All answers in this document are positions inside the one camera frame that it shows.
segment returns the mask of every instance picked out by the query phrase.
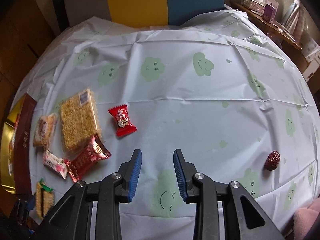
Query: yellow fabric panel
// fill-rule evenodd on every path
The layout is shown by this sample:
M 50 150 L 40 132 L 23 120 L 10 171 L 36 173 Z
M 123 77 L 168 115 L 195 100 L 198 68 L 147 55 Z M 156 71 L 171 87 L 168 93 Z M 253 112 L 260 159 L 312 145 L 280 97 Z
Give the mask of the yellow fabric panel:
M 134 28 L 168 25 L 167 0 L 108 0 L 113 22 Z

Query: red wrapped candy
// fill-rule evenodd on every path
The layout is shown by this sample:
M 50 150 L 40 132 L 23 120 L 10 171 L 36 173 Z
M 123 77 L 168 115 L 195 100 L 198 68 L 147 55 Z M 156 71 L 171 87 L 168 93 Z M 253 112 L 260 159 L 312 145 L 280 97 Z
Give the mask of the red wrapped candy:
M 109 109 L 109 113 L 114 117 L 114 119 L 116 119 L 116 123 L 118 125 L 116 132 L 117 136 L 133 133 L 137 130 L 137 128 L 130 123 L 127 105 L 111 108 Z
M 264 167 L 268 171 L 273 171 L 275 170 L 280 163 L 280 154 L 277 151 L 273 151 L 272 153 L 269 154 Z
M 95 134 L 90 138 L 89 144 L 80 151 L 74 160 L 64 159 L 64 162 L 68 167 L 71 179 L 77 182 L 93 164 L 110 156 L 111 153 L 105 148 L 99 136 Z

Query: white tablecloth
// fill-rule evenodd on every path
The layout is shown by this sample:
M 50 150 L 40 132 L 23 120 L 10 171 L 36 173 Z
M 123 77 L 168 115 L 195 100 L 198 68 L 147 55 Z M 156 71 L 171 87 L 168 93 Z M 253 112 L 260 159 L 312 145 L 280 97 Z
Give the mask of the white tablecloth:
M 238 179 L 279 229 L 319 194 L 320 119 L 312 95 L 292 61 L 242 12 L 212 12 L 181 28 L 144 30 L 91 18 L 56 38 L 14 103 L 25 92 L 38 101 L 33 134 L 41 115 L 58 113 L 62 100 L 87 87 L 95 93 L 112 157 L 83 180 L 117 171 L 135 148 L 143 155 L 136 195 L 120 205 L 124 240 L 192 239 L 195 205 L 179 196 L 176 148 L 213 180 Z M 138 131 L 117 138 L 108 109 L 124 103 Z M 29 150 L 33 191 L 44 178 L 57 202 L 72 180 L 43 166 L 42 150 L 32 144 Z M 51 150 L 64 156 L 60 120 Z M 279 167 L 266 171 L 275 150 Z

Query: table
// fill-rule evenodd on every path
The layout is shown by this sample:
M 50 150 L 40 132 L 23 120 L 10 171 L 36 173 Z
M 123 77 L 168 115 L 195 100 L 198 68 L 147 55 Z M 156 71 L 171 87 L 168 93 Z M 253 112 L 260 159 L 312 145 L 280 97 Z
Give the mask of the table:
M 263 20 L 261 16 L 255 14 L 254 12 L 252 12 L 251 10 L 249 10 L 248 8 L 244 7 L 243 5 L 237 2 L 230 1 L 230 4 L 232 8 L 238 9 L 239 11 L 246 12 L 250 21 L 253 24 L 255 24 L 261 31 L 263 31 L 263 33 L 265 34 L 273 33 L 279 38 L 289 43 L 290 45 L 292 45 L 295 49 L 299 51 L 302 50 L 301 46 L 298 43 L 293 42 L 285 33 L 280 32 L 276 26 Z

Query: ridged blue rubber pad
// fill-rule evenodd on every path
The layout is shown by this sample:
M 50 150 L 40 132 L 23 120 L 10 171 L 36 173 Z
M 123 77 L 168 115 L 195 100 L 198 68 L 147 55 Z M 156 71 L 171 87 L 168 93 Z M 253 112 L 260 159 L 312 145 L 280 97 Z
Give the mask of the ridged blue rubber pad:
M 177 182 L 179 186 L 180 196 L 183 198 L 183 201 L 186 201 L 187 198 L 187 183 L 186 178 L 184 177 L 182 167 L 176 152 L 173 153 L 173 166 L 176 172 Z
M 134 195 L 136 194 L 141 165 L 142 165 L 142 153 L 141 151 L 139 151 L 136 161 L 134 163 L 134 168 L 132 171 L 131 178 L 129 180 L 129 192 L 128 192 L 129 202 L 132 201 Z

